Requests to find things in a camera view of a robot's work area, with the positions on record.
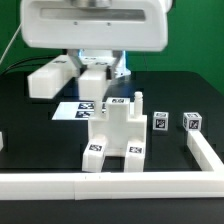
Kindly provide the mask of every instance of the white cable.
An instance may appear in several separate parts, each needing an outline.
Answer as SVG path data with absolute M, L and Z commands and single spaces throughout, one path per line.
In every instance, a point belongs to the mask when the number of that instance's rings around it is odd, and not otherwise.
M 19 25 L 18 29 L 16 30 L 15 34 L 13 35 L 11 41 L 9 42 L 7 48 L 5 49 L 5 52 L 3 53 L 1 60 L 0 60 L 0 65 L 2 64 L 3 60 L 5 59 L 5 56 L 7 55 L 10 47 L 12 46 L 14 40 L 16 39 L 16 36 L 18 35 L 19 31 L 21 30 L 22 24 Z

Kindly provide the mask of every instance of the black tabletop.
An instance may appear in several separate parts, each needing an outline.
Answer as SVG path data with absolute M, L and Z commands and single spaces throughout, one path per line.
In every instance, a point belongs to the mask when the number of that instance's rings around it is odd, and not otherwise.
M 1 173 L 81 172 L 87 121 L 52 121 L 60 102 L 78 101 L 71 80 L 52 100 L 30 99 L 27 74 L 0 77 Z M 144 171 L 198 171 L 186 147 L 184 112 L 199 112 L 202 133 L 223 159 L 224 98 L 198 74 L 136 72 L 113 82 L 106 97 L 144 94 L 148 115 Z M 152 130 L 154 111 L 169 112 L 169 130 Z M 121 172 L 124 161 L 108 157 L 103 171 Z M 224 199 L 1 201 L 0 223 L 223 223 Z

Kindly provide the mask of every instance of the white frame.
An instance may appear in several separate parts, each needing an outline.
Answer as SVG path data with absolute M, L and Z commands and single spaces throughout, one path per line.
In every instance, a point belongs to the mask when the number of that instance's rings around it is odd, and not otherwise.
M 0 174 L 0 200 L 224 197 L 224 165 L 199 131 L 187 145 L 202 171 Z

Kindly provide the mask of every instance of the white cube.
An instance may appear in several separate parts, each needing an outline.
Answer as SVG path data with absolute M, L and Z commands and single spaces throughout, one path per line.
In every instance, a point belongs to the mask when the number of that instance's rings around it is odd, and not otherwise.
M 184 113 L 183 126 L 186 131 L 201 130 L 202 117 L 197 112 Z
M 2 132 L 0 132 L 0 151 L 3 149 L 3 137 L 2 137 Z
M 168 112 L 154 112 L 153 115 L 153 130 L 167 131 L 168 130 Z
M 88 69 L 80 76 L 78 84 L 80 100 L 102 100 L 108 87 L 106 72 Z

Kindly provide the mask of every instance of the green background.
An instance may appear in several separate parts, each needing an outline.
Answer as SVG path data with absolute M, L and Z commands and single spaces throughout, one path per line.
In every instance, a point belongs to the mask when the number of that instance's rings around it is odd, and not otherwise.
M 20 23 L 19 6 L 20 0 L 0 0 L 0 55 Z M 128 52 L 128 68 L 197 72 L 224 94 L 224 1 L 176 0 L 168 21 L 168 47 L 160 53 Z M 23 58 L 60 53 L 31 49 L 19 35 L 0 70 Z

